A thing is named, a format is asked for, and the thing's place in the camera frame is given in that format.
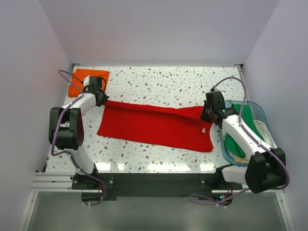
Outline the red t shirt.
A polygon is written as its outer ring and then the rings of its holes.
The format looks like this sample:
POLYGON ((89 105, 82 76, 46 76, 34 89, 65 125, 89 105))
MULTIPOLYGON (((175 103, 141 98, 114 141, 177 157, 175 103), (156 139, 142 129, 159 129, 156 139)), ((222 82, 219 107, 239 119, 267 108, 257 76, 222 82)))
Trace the red t shirt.
POLYGON ((202 110, 107 101, 97 134, 208 153, 213 150, 212 124, 200 119, 202 110))

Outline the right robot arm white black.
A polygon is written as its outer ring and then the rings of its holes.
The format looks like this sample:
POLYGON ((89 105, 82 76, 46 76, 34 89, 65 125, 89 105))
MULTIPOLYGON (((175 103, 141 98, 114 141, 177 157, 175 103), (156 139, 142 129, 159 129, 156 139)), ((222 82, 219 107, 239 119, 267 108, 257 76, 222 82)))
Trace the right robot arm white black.
POLYGON ((246 154, 247 167, 225 165, 218 167, 211 187, 226 189, 231 183, 247 185, 253 193, 261 193, 287 185, 285 153, 262 141, 242 120, 233 107, 227 108, 220 91, 206 93, 200 118, 213 122, 229 134, 246 154))

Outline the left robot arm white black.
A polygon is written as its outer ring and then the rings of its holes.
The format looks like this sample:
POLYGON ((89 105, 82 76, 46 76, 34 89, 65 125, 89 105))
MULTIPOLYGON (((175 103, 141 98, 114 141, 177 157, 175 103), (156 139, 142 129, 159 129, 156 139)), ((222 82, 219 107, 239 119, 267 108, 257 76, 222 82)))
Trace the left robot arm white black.
POLYGON ((83 88, 77 87, 79 94, 70 103, 50 110, 51 155, 66 154, 71 160, 76 170, 71 178, 73 189, 104 191, 106 186, 83 146, 85 132, 82 117, 91 108, 107 102, 108 96, 104 92, 106 80, 99 76, 87 76, 84 83, 83 88))

